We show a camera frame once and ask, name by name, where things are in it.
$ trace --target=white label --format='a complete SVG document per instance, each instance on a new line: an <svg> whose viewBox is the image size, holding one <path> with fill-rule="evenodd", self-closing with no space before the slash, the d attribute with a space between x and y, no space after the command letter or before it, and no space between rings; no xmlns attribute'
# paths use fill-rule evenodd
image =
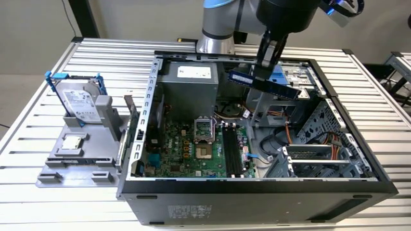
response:
<svg viewBox="0 0 411 231"><path fill-rule="evenodd" d="M233 78L242 82L253 84L253 79L245 78L243 76L233 75Z"/></svg>
<svg viewBox="0 0 411 231"><path fill-rule="evenodd" d="M65 160L63 163L65 164L78 164L79 161L78 160Z"/></svg>
<svg viewBox="0 0 411 231"><path fill-rule="evenodd" d="M86 123L102 123L97 105L85 90L63 90L65 98L78 119Z"/></svg>
<svg viewBox="0 0 411 231"><path fill-rule="evenodd" d="M209 66L181 66L178 69L179 78L211 78L211 67Z"/></svg>
<svg viewBox="0 0 411 231"><path fill-rule="evenodd" d="M250 116L250 111L246 109L245 113L243 113L243 117L247 119Z"/></svg>
<svg viewBox="0 0 411 231"><path fill-rule="evenodd" d="M210 218L213 205L170 205L169 215L173 219L179 218Z"/></svg>

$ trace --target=power supply label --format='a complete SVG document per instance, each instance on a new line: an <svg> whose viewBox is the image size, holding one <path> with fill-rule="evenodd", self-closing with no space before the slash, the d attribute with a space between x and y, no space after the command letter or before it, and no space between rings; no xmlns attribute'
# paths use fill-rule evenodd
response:
<svg viewBox="0 0 411 231"><path fill-rule="evenodd" d="M179 66L179 78L211 78L211 67L209 66Z"/></svg>
<svg viewBox="0 0 411 231"><path fill-rule="evenodd" d="M97 105L85 90L63 90L65 98L73 113L86 123L102 123Z"/></svg>

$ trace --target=black robot end effector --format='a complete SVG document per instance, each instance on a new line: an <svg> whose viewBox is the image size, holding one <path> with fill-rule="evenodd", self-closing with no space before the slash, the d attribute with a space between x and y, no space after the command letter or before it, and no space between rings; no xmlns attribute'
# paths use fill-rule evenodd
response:
<svg viewBox="0 0 411 231"><path fill-rule="evenodd" d="M309 28L322 0L261 0L257 17L267 30L262 38L254 76L270 78L290 33Z"/></svg>

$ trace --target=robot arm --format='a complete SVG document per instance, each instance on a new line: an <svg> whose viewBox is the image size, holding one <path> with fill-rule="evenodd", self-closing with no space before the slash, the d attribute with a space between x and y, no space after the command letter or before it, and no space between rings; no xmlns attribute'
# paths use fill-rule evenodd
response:
<svg viewBox="0 0 411 231"><path fill-rule="evenodd" d="M234 31L263 34L254 76L267 79L281 58L290 33L309 28L318 7L341 26L360 15L365 1L358 0L205 0L203 38L197 50L203 53L235 53Z"/></svg>

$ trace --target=slotted metal worktable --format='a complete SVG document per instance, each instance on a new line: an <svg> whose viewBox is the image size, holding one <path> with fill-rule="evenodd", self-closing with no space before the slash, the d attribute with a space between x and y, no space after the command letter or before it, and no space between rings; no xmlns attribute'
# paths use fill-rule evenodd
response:
<svg viewBox="0 0 411 231"><path fill-rule="evenodd" d="M105 77L114 106L129 113L125 94L143 102L155 50L195 51L194 43L85 39L71 43L53 72ZM237 54L255 55L255 45ZM315 59L354 122L400 189L400 195L336 225L310 229L411 230L411 119L354 55L342 50L287 48L283 57ZM42 84L0 141L0 230L151 230L141 227L117 188L37 188L38 174L65 125L65 108ZM167 229L303 229L306 226L187 226Z"/></svg>

